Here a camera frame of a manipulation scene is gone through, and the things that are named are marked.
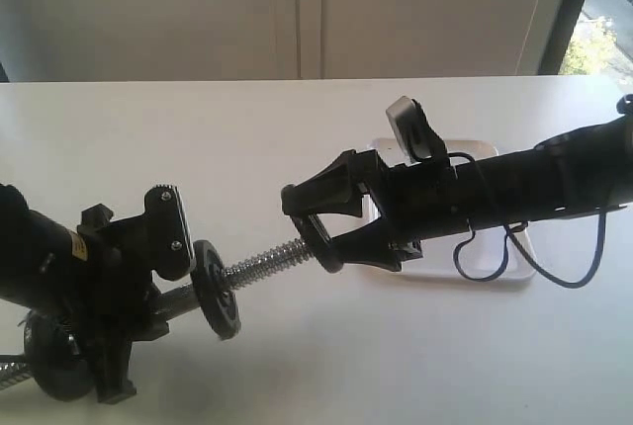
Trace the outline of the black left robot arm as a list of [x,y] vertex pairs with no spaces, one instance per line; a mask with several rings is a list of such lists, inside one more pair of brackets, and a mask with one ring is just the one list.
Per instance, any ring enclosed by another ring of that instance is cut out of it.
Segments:
[[69,229],[2,186],[1,298],[28,310],[22,362],[50,397],[94,392],[117,404],[136,395],[133,345],[168,331],[151,316],[158,288],[136,238],[141,225],[99,204]]

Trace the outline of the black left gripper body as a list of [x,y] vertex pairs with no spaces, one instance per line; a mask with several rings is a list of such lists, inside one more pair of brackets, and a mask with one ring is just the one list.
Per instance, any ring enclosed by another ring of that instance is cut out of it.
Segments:
[[55,316],[74,336],[84,359],[95,361],[113,340],[142,340],[143,317],[159,289],[146,253],[143,213],[112,219],[104,205],[84,212],[74,229],[44,218],[55,288]]

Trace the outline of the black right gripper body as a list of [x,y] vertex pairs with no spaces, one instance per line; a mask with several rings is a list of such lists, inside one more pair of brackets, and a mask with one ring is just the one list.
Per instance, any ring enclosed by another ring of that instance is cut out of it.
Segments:
[[404,262],[422,257],[421,242],[467,230],[458,214],[457,174],[447,163],[388,166],[375,149],[358,151],[353,175],[370,197]]

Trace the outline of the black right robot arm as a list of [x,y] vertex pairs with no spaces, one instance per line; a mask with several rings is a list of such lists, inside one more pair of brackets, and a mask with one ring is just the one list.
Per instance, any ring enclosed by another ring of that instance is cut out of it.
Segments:
[[632,199],[627,115],[480,160],[450,152],[422,110],[396,133],[411,164],[347,150],[282,191],[283,213],[328,272],[346,264],[397,272],[427,239],[602,214]]

